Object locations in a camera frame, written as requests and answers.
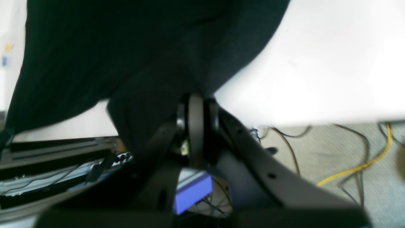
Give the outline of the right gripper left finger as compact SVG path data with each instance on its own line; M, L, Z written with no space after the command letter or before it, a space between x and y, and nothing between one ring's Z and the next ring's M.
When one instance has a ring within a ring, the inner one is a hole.
M204 101L197 94L152 136L144 152L104 181L45 211L36 228L169 228L178 176L203 167Z

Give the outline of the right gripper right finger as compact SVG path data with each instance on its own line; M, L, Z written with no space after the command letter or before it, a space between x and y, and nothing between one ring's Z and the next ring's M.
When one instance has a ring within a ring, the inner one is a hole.
M204 102L207 170L229 187L232 228L371 228L360 206L279 163L215 100Z

